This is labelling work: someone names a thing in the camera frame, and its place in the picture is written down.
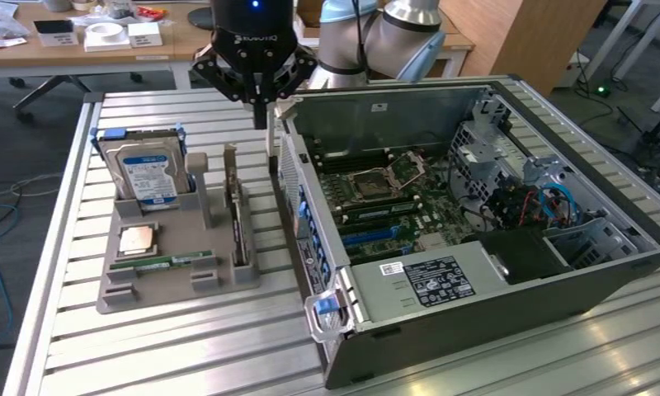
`blue hard drive label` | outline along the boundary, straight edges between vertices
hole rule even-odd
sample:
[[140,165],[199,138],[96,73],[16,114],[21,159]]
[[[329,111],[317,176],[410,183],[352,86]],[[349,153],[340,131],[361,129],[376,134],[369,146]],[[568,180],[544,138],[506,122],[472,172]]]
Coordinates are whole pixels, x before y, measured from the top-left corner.
[[165,155],[125,158],[123,166],[136,199],[143,204],[167,205],[176,200],[176,184],[167,174],[169,162]]
[[424,307],[475,295],[475,289],[452,256],[404,266],[404,273]]

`office chair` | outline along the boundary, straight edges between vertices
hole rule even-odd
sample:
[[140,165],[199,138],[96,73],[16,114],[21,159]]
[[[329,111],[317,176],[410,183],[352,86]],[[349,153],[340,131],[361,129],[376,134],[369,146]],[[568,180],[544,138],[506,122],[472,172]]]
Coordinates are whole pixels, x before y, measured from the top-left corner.
[[[129,73],[129,79],[135,83],[141,83],[143,78],[139,73]],[[52,76],[19,102],[16,105],[12,106],[15,109],[15,115],[17,117],[17,120],[21,122],[29,123],[35,121],[35,115],[32,113],[28,113],[24,110],[24,108],[36,101],[40,97],[43,97],[47,92],[49,92],[52,89],[55,89],[61,83],[71,83],[73,84],[81,91],[83,93],[91,92],[91,89],[85,86],[84,82],[80,81],[80,78],[77,76],[72,75],[63,75],[63,76]],[[24,87],[24,80],[21,78],[11,78],[9,79],[9,85],[13,87]]]

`metal slatted table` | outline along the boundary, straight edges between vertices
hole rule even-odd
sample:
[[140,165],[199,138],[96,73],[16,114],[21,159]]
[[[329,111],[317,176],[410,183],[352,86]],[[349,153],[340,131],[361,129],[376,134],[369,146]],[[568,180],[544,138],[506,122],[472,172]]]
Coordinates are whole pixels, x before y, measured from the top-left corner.
[[[522,82],[503,83],[660,224],[660,197]],[[211,156],[237,146],[251,190],[261,287],[101,315],[97,282],[115,186],[91,127],[173,127]],[[550,145],[514,121],[535,155]],[[323,387],[265,162],[265,132],[213,90],[113,93],[84,104],[5,393],[253,396],[660,395],[660,270],[588,313],[344,389]]]

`hard drive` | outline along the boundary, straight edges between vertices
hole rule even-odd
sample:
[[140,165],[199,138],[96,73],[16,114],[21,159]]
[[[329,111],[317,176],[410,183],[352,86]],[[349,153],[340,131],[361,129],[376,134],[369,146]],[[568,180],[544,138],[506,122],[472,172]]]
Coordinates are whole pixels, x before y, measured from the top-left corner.
[[192,190],[185,172],[185,132],[105,130],[93,135],[93,146],[105,161],[120,200],[139,200],[143,210],[179,204],[179,194]]

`tape roll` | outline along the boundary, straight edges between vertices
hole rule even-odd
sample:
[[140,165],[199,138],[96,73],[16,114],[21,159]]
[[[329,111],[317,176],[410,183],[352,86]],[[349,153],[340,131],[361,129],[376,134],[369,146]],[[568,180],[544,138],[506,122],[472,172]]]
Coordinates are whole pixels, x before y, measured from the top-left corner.
[[107,43],[116,43],[124,38],[124,28],[116,23],[96,23],[85,28],[85,34]]
[[91,8],[93,8],[97,5],[97,0],[93,0],[92,2],[71,2],[73,5],[73,9],[79,11],[89,11]]

